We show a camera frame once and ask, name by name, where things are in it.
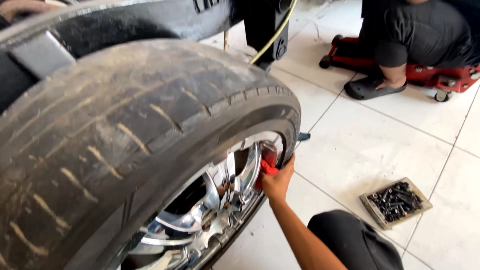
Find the hand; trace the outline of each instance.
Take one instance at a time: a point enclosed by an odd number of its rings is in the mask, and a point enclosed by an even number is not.
[[[285,165],[285,167],[278,171],[276,175],[266,175],[263,172],[260,173],[262,179],[262,186],[265,195],[272,202],[285,202],[287,196],[288,184],[292,178],[295,163],[295,153]]]
[[[398,82],[392,82],[390,80],[384,79],[384,82],[381,85],[377,86],[376,89],[378,90],[385,87],[400,88],[405,84],[406,81],[407,81],[407,77],[405,77],[405,80],[400,80]]]

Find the chrome wheel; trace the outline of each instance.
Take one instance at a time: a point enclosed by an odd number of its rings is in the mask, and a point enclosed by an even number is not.
[[[119,254],[116,261],[123,263],[110,269],[201,269],[262,200],[255,188],[262,158],[277,165],[283,149],[282,138],[272,131],[235,144],[192,176],[165,210],[152,215]]]

